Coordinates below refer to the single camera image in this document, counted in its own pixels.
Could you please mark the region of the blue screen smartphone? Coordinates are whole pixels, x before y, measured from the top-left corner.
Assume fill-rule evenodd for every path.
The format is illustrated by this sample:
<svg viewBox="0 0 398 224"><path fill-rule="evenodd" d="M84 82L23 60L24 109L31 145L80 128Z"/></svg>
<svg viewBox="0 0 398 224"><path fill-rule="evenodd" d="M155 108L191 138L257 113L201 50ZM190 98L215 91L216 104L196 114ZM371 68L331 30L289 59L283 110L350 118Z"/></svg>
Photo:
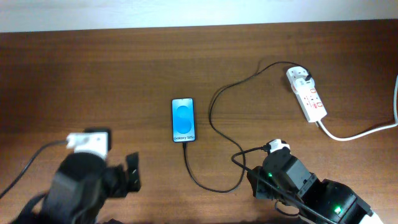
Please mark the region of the blue screen smartphone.
<svg viewBox="0 0 398 224"><path fill-rule="evenodd" d="M173 142L192 142L196 140L192 98L172 100L172 132Z"/></svg>

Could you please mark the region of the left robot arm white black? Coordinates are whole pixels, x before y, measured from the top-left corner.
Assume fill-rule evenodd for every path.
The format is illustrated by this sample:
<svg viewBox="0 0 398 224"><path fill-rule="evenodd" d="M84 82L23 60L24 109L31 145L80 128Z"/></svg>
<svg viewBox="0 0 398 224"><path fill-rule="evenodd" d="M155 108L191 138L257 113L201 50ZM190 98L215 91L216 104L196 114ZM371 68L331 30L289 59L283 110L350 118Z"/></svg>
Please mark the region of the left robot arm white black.
<svg viewBox="0 0 398 224"><path fill-rule="evenodd" d="M95 223L109 198L124 198L141 188L139 154L126 156L122 165L88 152L66 157L47 192L31 198L13 223Z"/></svg>

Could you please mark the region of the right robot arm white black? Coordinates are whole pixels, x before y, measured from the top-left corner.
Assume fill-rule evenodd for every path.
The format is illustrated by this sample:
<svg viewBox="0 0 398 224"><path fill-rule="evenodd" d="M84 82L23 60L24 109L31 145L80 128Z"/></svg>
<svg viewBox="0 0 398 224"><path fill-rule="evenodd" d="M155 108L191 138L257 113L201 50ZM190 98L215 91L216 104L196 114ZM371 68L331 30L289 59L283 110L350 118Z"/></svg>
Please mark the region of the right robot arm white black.
<svg viewBox="0 0 398 224"><path fill-rule="evenodd" d="M287 206L298 207L300 202L335 223L381 223L371 207L345 184L325 179L320 181L303 163L291 155L288 147L267 150L261 166L247 178L253 196L258 199L278 200Z"/></svg>

